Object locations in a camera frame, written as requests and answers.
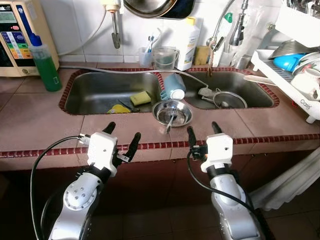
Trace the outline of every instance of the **blue bottle cap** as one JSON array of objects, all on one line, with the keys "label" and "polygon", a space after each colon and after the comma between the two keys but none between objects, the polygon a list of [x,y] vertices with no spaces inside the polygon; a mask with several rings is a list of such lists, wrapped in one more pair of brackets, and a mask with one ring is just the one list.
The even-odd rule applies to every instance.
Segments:
[{"label": "blue bottle cap", "polygon": [[30,38],[30,42],[31,42],[31,44],[32,44],[33,46],[39,47],[39,46],[42,45],[42,41],[41,41],[40,36],[35,35],[34,33],[31,33],[31,35],[30,35],[29,38]]}]

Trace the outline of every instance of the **blue bowl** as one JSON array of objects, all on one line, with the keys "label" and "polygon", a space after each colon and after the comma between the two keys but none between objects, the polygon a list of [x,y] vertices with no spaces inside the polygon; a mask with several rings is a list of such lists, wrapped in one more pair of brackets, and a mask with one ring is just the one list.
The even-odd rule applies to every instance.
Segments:
[{"label": "blue bowl", "polygon": [[273,64],[280,69],[292,73],[299,64],[299,60],[306,55],[305,53],[292,54],[286,56],[277,56],[273,60]]}]

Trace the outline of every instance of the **double sink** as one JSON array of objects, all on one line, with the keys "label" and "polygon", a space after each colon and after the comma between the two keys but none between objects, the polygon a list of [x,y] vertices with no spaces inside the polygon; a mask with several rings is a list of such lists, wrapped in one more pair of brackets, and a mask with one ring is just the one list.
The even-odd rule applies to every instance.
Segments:
[{"label": "double sink", "polygon": [[[189,74],[208,84],[212,90],[219,88],[221,91],[238,94],[247,102],[248,108],[268,108],[274,104],[272,98],[257,83],[244,80],[242,73],[215,71],[212,76],[207,76],[206,72]],[[185,75],[182,75],[182,79],[186,86],[184,99],[187,103],[204,110],[216,108],[198,95],[203,84]],[[161,88],[155,74],[88,72],[74,79],[64,108],[72,115],[105,114],[121,102],[133,107],[130,96],[143,91],[148,92],[151,102],[138,107],[140,112],[148,113],[155,103],[161,101]]]}]

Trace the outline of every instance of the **tiled floor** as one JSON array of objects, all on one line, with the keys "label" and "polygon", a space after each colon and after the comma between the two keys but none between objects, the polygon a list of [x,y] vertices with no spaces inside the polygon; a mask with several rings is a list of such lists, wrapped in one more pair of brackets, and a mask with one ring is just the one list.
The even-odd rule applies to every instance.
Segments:
[{"label": "tiled floor", "polygon": [[[0,201],[0,236],[3,239],[34,239],[27,199],[21,192],[7,189]],[[320,180],[280,209],[263,213],[276,240],[318,240],[320,226]],[[223,240],[219,221],[211,205],[178,206],[92,218],[90,240]]]}]

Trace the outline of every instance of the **green dish soap bottle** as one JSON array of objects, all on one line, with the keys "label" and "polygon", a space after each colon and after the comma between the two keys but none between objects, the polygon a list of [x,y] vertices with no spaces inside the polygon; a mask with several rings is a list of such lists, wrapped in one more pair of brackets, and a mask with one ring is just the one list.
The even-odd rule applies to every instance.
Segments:
[{"label": "green dish soap bottle", "polygon": [[62,84],[48,46],[42,44],[40,36],[34,33],[32,33],[29,38],[32,44],[32,46],[29,46],[29,50],[32,53],[34,63],[44,83],[45,89],[49,92],[60,90]]}]

